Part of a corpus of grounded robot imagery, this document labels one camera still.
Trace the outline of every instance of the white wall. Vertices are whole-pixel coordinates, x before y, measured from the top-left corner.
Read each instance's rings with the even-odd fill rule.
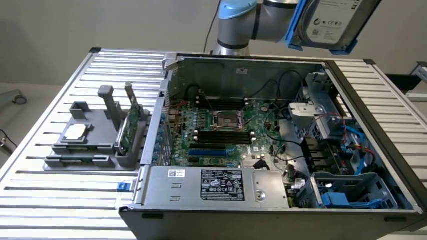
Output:
[[[90,47],[202,50],[216,0],[0,0],[0,82],[62,85]],[[427,60],[427,0],[383,0],[349,58],[407,73]],[[217,24],[208,42],[216,43]],[[330,57],[250,43],[252,54]]]

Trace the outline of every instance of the motherboard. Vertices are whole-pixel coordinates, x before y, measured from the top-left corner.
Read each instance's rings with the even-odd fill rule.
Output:
[[[170,165],[181,167],[281,170],[277,105],[252,101],[229,104],[180,102],[168,114],[172,128]]]

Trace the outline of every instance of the blue pcie slot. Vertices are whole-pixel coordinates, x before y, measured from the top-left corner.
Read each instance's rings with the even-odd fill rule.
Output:
[[[189,150],[189,156],[214,156],[226,157],[228,152],[225,150]]]

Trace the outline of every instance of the power supply label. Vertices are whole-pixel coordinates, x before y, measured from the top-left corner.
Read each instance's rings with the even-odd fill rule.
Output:
[[[204,201],[244,201],[241,171],[201,170],[200,198]]]

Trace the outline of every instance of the floor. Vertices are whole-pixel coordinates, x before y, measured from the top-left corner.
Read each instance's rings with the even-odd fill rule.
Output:
[[[0,129],[16,144],[22,141],[61,88],[58,85],[0,83],[0,93],[20,89],[28,100],[24,105],[10,102],[0,108]],[[0,167],[8,158],[0,152]]]

